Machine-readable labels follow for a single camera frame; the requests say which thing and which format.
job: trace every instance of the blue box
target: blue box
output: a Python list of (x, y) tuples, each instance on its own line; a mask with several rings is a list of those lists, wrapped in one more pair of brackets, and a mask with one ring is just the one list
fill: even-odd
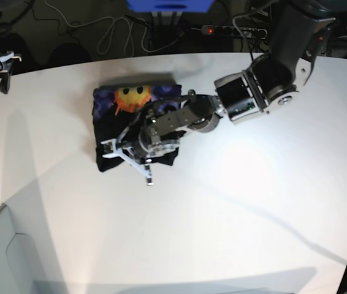
[(207, 12), (214, 0), (127, 0), (135, 12)]

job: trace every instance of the yellow sun graphic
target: yellow sun graphic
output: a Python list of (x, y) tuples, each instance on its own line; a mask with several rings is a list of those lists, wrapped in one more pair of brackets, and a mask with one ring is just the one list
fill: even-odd
[(134, 113), (151, 99), (151, 87), (119, 88), (115, 91), (115, 102), (118, 104), (115, 116), (120, 110)]

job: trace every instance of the cable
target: cable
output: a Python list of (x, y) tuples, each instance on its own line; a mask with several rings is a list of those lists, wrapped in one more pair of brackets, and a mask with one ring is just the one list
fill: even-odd
[(250, 15), (254, 15), (266, 8), (268, 8), (269, 6), (271, 6), (273, 3), (276, 3), (278, 2), (279, 0), (270, 0), (268, 2), (266, 2), (264, 5), (258, 7), (258, 8), (255, 8), (253, 10), (250, 10), (250, 11), (247, 11), (247, 12), (242, 12), (242, 13), (238, 13), (236, 15), (234, 15), (233, 17), (234, 18), (240, 18), (240, 17), (249, 17)]
[(155, 49), (155, 50), (147, 50), (147, 49), (145, 48), (145, 45), (144, 45), (144, 43), (145, 43), (145, 37), (146, 37), (146, 35), (147, 35), (147, 31), (148, 31), (148, 30), (146, 29), (145, 32), (143, 33), (143, 37), (142, 37), (142, 41), (141, 41), (142, 50), (145, 51), (145, 52), (147, 52), (147, 53), (156, 53), (156, 52), (158, 52), (158, 51), (161, 51), (161, 50), (164, 50), (164, 49), (166, 49), (166, 48), (168, 48), (168, 47), (171, 47), (172, 45), (175, 45), (175, 44), (180, 40), (180, 38), (182, 38), (182, 37), (184, 36), (184, 34), (185, 34), (185, 32), (183, 32), (176, 40), (174, 40), (174, 41), (171, 42), (170, 44), (165, 45), (165, 46), (163, 46), (163, 47), (161, 47), (161, 48), (158, 48), (158, 49)]
[(234, 25), (235, 29), (237, 29), (237, 31), (239, 32), (239, 34), (241, 35), (241, 37), (243, 38), (244, 44), (247, 46), (248, 50), (250, 51), (250, 57), (251, 57), (251, 61), (254, 61), (254, 55), (253, 55), (253, 51), (250, 48), (250, 45), (248, 43), (247, 37), (246, 35), (243, 33), (243, 31), (237, 26), (236, 24), (236, 20), (240, 18), (240, 17), (234, 17), (232, 19), (232, 24)]
[[(181, 37), (184, 36), (185, 32), (183, 32), (176, 40), (174, 40), (173, 42), (171, 42), (170, 44), (166, 45), (166, 46), (163, 46), (159, 49), (155, 49), (155, 50), (147, 50), (145, 48), (145, 45), (144, 45), (144, 42), (145, 42), (145, 37), (146, 37), (146, 34), (147, 34), (147, 31), (149, 29), (151, 29), (149, 26), (147, 26), (146, 24), (148, 24), (144, 19), (142, 18), (133, 18), (133, 17), (128, 17), (129, 15), (127, 15), (126, 17), (129, 18), (132, 23), (130, 23), (130, 21), (126, 18), (126, 17), (119, 17), (117, 19), (114, 19), (113, 17), (101, 17), (101, 18), (98, 18), (97, 20), (94, 20), (94, 21), (91, 21), (89, 23), (85, 23), (85, 24), (81, 24), (81, 25), (72, 25), (71, 23), (68, 22), (67, 18), (64, 16), (64, 14), (62, 13), (62, 11), (60, 11), (58, 8), (56, 8), (55, 6), (49, 4), (47, 2), (47, 0), (44, 0), (44, 3), (45, 5), (47, 5), (49, 8), (52, 8), (53, 10), (57, 11), (63, 18), (63, 20), (66, 22), (66, 24), (70, 27), (70, 28), (84, 28), (85, 26), (90, 26), (90, 25), (93, 25), (95, 23), (98, 23), (102, 20), (111, 20), (112, 23), (111, 25), (108, 27), (107, 31), (104, 33), (104, 35), (102, 36), (102, 38), (100, 39), (100, 41), (98, 42), (97, 44), (97, 48), (96, 48), (96, 51), (99, 55), (105, 55), (109, 52), (110, 48), (111, 48), (111, 44), (112, 44), (112, 36), (113, 36), (113, 31), (115, 29), (115, 24), (117, 21), (120, 21), (120, 20), (124, 20), (128, 26), (129, 26), (129, 35), (126, 39), (126, 44), (124, 45), (124, 50), (123, 50), (123, 53), (126, 57), (133, 57), (134, 56), (134, 41), (132, 39), (132, 29), (133, 29), (133, 26), (134, 26), (134, 23), (140, 23), (140, 24), (143, 24), (145, 26), (145, 32), (143, 33), (143, 37), (142, 37), (142, 41), (141, 41), (141, 47), (142, 47), (142, 50), (147, 52), (147, 53), (155, 53), (155, 52), (159, 52), (161, 50), (164, 50), (168, 47), (171, 47), (172, 45), (174, 45), (175, 43), (177, 43)], [(109, 44), (108, 44), (108, 47), (105, 49), (105, 50), (101, 50), (101, 45), (103, 43), (103, 41), (105, 40), (105, 38), (109, 37)], [(131, 54), (128, 56), (127, 55), (127, 47), (129, 45), (129, 43), (131, 43)]]
[[(254, 20), (254, 18), (252, 17), (248, 17), (251, 22), (255, 25), (255, 27), (257, 29), (259, 29), (259, 25), (257, 24), (257, 22)], [(251, 49), (251, 51), (254, 51), (255, 49), (255, 52), (261, 52), (261, 39), (259, 38), (259, 34), (258, 34), (258, 30), (256, 32), (254, 31), (251, 31), (251, 35), (253, 36), (253, 38), (255, 39), (254, 42), (253, 42), (253, 47)]]
[(31, 0), (31, 2), (29, 2), (28, 6), (26, 6), (25, 9), (16, 18), (14, 18), (11, 22), (9, 22), (9, 25), (13, 26), (16, 23), (18, 23), (22, 18), (24, 18), (24, 16), (29, 12), (29, 10), (32, 9), (32, 6), (34, 5), (35, 2), (36, 0)]
[[(57, 25), (56, 25), (56, 32), (58, 33), (58, 36), (64, 36), (64, 35), (68, 34), (70, 36), (70, 38), (74, 39), (79, 45), (81, 44), (81, 41), (72, 34), (77, 29), (66, 27), (65, 32), (61, 32), (60, 31), (61, 21), (59, 19), (57, 19), (57, 18), (38, 18), (36, 16), (36, 13), (34, 11), (33, 6), (31, 6), (31, 10), (32, 10), (32, 14), (33, 14), (33, 19), (34, 20), (36, 20), (36, 21), (55, 21), (57, 23)], [(80, 22), (77, 21), (77, 20), (72, 21), (72, 24), (74, 24), (74, 23), (80, 23)]]
[[(132, 36), (131, 36), (131, 32), (132, 32), (132, 28), (133, 28), (133, 25), (134, 25), (134, 22), (130, 23), (130, 21), (125, 18), (125, 17), (119, 17), (117, 19), (114, 19), (113, 17), (101, 17), (101, 18), (98, 18), (97, 20), (94, 20), (94, 21), (91, 21), (89, 23), (85, 23), (85, 24), (71, 24), (68, 22), (67, 18), (64, 16), (64, 14), (62, 13), (62, 11), (60, 11), (58, 8), (56, 8), (55, 6), (52, 6), (51, 4), (49, 4), (47, 2), (47, 0), (44, 0), (44, 3), (45, 5), (47, 5), (49, 8), (52, 8), (53, 10), (57, 11), (63, 18), (63, 20), (66, 22), (66, 24), (70, 27), (70, 28), (84, 28), (85, 26), (90, 26), (90, 25), (93, 25), (95, 23), (98, 23), (102, 20), (111, 20), (112, 23), (111, 25), (108, 27), (107, 31), (104, 33), (104, 35), (101, 37), (100, 41), (97, 43), (97, 47), (96, 47), (96, 52), (99, 54), (99, 55), (105, 55), (109, 52), (109, 50), (111, 49), (111, 44), (112, 44), (112, 36), (113, 36), (113, 31), (115, 29), (115, 25), (118, 21), (120, 20), (124, 20), (128, 26), (129, 26), (129, 35), (126, 39), (126, 44), (124, 45), (124, 50), (123, 50), (123, 53), (125, 55), (125, 57), (133, 57), (134, 56), (134, 42), (133, 42), (133, 39), (132, 39)], [(108, 46), (105, 50), (101, 50), (101, 45), (103, 43), (103, 41), (105, 40), (105, 38), (109, 37), (109, 43), (108, 43)], [(129, 45), (129, 43), (131, 43), (131, 54), (130, 55), (127, 55), (127, 47)]]
[(223, 2), (223, 0), (216, 0), (216, 2), (218, 2), (218, 3), (220, 3), (222, 5), (222, 7), (224, 8), (225, 13), (226, 13), (226, 19), (221, 24), (223, 26), (223, 25), (225, 25), (229, 21), (229, 19), (231, 18), (231, 14), (229, 13), (228, 6)]
[(248, 43), (246, 35), (242, 32), (242, 30), (236, 24), (236, 20), (238, 18), (249, 17), (251, 15), (254, 15), (255, 13), (258, 13), (258, 12), (268, 8), (269, 6), (271, 6), (273, 3), (276, 3), (277, 1), (279, 1), (279, 0), (269, 0), (264, 5), (262, 5), (262, 6), (258, 7), (258, 8), (255, 8), (255, 9), (247, 11), (247, 12), (236, 14), (232, 18), (232, 24), (234, 25), (235, 29), (237, 29), (239, 34), (243, 37), (243, 41), (244, 41), (244, 43), (246, 44), (246, 46), (248, 47), (248, 49), (250, 51), (251, 61), (254, 61), (253, 51), (252, 51), (252, 49), (249, 46), (249, 43)]

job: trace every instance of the white tabletop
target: white tabletop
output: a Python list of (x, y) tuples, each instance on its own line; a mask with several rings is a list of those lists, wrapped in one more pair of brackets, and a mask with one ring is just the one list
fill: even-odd
[(169, 76), (183, 92), (246, 54), (155, 56), (12, 77), (0, 93), (0, 202), (61, 293), (334, 294), (347, 263), (347, 60), (319, 58), (293, 102), (181, 142), (155, 185), (95, 163), (92, 92)]

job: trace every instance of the white cable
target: white cable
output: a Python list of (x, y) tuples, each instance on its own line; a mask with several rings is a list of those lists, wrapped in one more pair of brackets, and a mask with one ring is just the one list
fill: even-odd
[[(111, 49), (111, 44), (112, 44), (112, 36), (113, 36), (113, 31), (115, 29), (115, 24), (117, 21), (120, 21), (120, 20), (124, 20), (126, 21), (126, 23), (128, 24), (129, 26), (129, 35), (126, 39), (126, 44), (124, 45), (124, 50), (123, 50), (123, 53), (125, 55), (125, 57), (133, 57), (134, 56), (134, 41), (132, 39), (132, 36), (131, 36), (131, 32), (132, 32), (132, 28), (134, 26), (134, 23), (130, 23), (130, 21), (125, 18), (125, 17), (119, 17), (117, 19), (114, 19), (113, 17), (101, 17), (101, 18), (98, 18), (97, 20), (94, 20), (94, 21), (91, 21), (89, 23), (84, 23), (84, 24), (70, 24), (67, 20), (67, 18), (64, 16), (64, 14), (62, 13), (62, 11), (60, 11), (58, 8), (56, 8), (55, 6), (49, 4), (47, 2), (47, 0), (44, 0), (44, 3), (45, 5), (47, 5), (49, 8), (52, 8), (53, 10), (57, 11), (63, 18), (63, 20), (66, 22), (66, 24), (70, 27), (70, 28), (82, 28), (82, 27), (85, 27), (85, 26), (90, 26), (90, 25), (93, 25), (95, 23), (98, 23), (102, 20), (110, 20), (112, 21), (111, 25), (108, 27), (107, 31), (104, 33), (104, 35), (102, 36), (102, 38), (100, 39), (99, 43), (97, 43), (97, 47), (96, 47), (96, 52), (99, 54), (99, 55), (105, 55), (109, 52), (109, 50)], [(105, 38), (109, 35), (109, 42), (108, 42), (108, 46), (105, 50), (101, 50), (101, 44), (103, 43), (103, 41), (105, 40)], [(127, 55), (127, 47), (129, 45), (129, 42), (131, 42), (131, 54), (128, 56)]]
[[(97, 53), (98, 53), (99, 55), (105, 55), (105, 54), (107, 54), (107, 53), (109, 52), (109, 50), (111, 49), (112, 36), (113, 36), (113, 31), (114, 31), (114, 29), (115, 29), (115, 24), (116, 24), (116, 22), (117, 22), (117, 21), (120, 21), (120, 20), (126, 21), (126, 23), (127, 23), (128, 26), (129, 26), (129, 35), (128, 35), (127, 39), (126, 39), (126, 44), (124, 45), (123, 53), (124, 53), (125, 57), (134, 57), (134, 41), (133, 41), (132, 35), (131, 35), (131, 33), (132, 33), (132, 28), (133, 28), (133, 26), (134, 26), (134, 22), (130, 23), (130, 21), (129, 21), (127, 18), (125, 18), (125, 17), (119, 17), (119, 18), (117, 18), (117, 19), (114, 19), (113, 17), (101, 17), (101, 18), (98, 18), (97, 20), (91, 21), (91, 22), (89, 22), (89, 23), (84, 23), (84, 24), (81, 24), (81, 25), (79, 25), (79, 24), (73, 24), (73, 25), (72, 25), (72, 24), (70, 24), (70, 23), (68, 22), (67, 18), (64, 16), (64, 14), (62, 13), (62, 11), (60, 11), (60, 10), (59, 10), (58, 8), (56, 8), (55, 6), (52, 6), (51, 4), (49, 4), (49, 3), (47, 2), (47, 0), (44, 0), (44, 3), (45, 3), (45, 5), (47, 5), (48, 7), (54, 9), (55, 11), (57, 11), (57, 12), (62, 16), (63, 20), (66, 22), (66, 24), (67, 24), (70, 28), (82, 28), (82, 27), (84, 27), (84, 26), (93, 25), (93, 24), (98, 23), (98, 22), (100, 22), (100, 21), (102, 21), (102, 20), (111, 20), (111, 21), (112, 21), (111, 25), (108, 27), (107, 31), (106, 31), (106, 32), (104, 33), (104, 35), (102, 36), (102, 38), (100, 39), (99, 43), (97, 43), (96, 51), (97, 51)], [(161, 47), (161, 48), (159, 48), (159, 49), (147, 50), (147, 49), (145, 48), (145, 45), (144, 45), (145, 37), (146, 37), (146, 35), (147, 35), (147, 32), (148, 32), (148, 29), (145, 28), (145, 32), (143, 33), (143, 37), (142, 37), (142, 41), (141, 41), (141, 47), (142, 47), (142, 49), (143, 49), (145, 52), (147, 52), (147, 53), (155, 53), (155, 52), (164, 50), (164, 49), (166, 49), (166, 48), (168, 48), (168, 47), (171, 47), (172, 45), (176, 44), (176, 43), (179, 41), (179, 39), (185, 34), (185, 33), (183, 32), (183, 33), (182, 33), (176, 40), (174, 40), (172, 43), (170, 43), (170, 44), (168, 44), (168, 45), (166, 45), (166, 46), (163, 46), (163, 47)], [(107, 47), (107, 49), (105, 49), (105, 50), (101, 50), (101, 44), (103, 43), (103, 41), (105, 40), (105, 38), (106, 38), (108, 35), (109, 35), (108, 47)], [(128, 56), (127, 53), (126, 53), (126, 51), (127, 51), (127, 47), (128, 47), (128, 45), (129, 45), (129, 42), (131, 42), (131, 54)]]

